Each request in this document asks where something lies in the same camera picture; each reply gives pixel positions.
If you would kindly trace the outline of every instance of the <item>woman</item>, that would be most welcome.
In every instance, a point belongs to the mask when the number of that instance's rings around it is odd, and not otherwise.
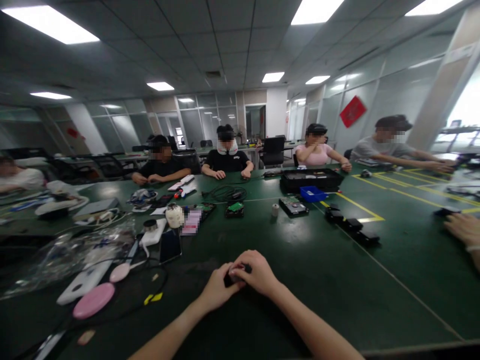
[[[341,169],[347,173],[352,171],[352,164],[338,152],[328,146],[325,141],[327,128],[322,124],[311,124],[307,127],[305,145],[299,145],[295,148],[295,155],[300,165],[319,166],[325,165],[327,161],[333,159],[341,164]]]

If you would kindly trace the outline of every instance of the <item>red decoration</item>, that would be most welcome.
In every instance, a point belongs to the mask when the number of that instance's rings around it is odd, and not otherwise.
[[[348,129],[367,112],[367,108],[358,96],[355,96],[340,113],[343,124]]]

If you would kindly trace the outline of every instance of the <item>smartphone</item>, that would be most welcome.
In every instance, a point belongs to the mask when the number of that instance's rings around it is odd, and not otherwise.
[[[160,264],[167,263],[182,256],[182,244],[177,230],[169,230],[161,235]]]

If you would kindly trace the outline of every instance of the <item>hand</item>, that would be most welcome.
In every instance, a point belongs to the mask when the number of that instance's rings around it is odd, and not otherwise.
[[[145,185],[149,180],[142,174],[136,172],[131,176],[133,182],[137,185]]]
[[[344,171],[344,172],[351,172],[352,171],[352,164],[350,162],[344,162],[342,165],[341,165],[341,169]]]
[[[153,175],[150,175],[148,177],[148,182],[149,183],[163,183],[164,182],[164,177],[160,176],[160,175],[157,175],[157,174],[153,174]]]
[[[243,281],[237,282],[230,287],[225,287],[224,277],[229,272],[232,262],[223,264],[211,273],[210,280],[196,300],[200,307],[209,313],[218,309],[227,302],[230,297],[245,286]]]
[[[240,264],[249,264],[251,273],[247,273],[240,268],[235,268]],[[260,294],[270,298],[275,290],[281,285],[277,280],[267,260],[256,250],[247,250],[243,252],[233,263],[231,275],[235,275],[244,280],[248,285],[257,290]]]
[[[250,171],[247,170],[247,169],[243,170],[240,174],[241,174],[244,178],[247,178],[247,179],[250,179],[250,177],[252,176],[252,175],[250,174]]]
[[[446,217],[447,230],[465,246],[480,245],[480,219],[468,214],[455,213]]]
[[[437,161],[423,161],[420,166],[422,169],[430,170],[436,173],[453,173],[455,169]]]
[[[213,175],[213,177],[217,180],[225,179],[226,176],[227,175],[225,175],[225,172],[222,170],[215,171],[215,174]]]

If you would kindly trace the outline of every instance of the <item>pink round object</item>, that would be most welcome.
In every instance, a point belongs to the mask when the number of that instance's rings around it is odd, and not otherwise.
[[[98,313],[114,295],[115,287],[106,282],[87,292],[73,309],[73,317],[83,320]]]

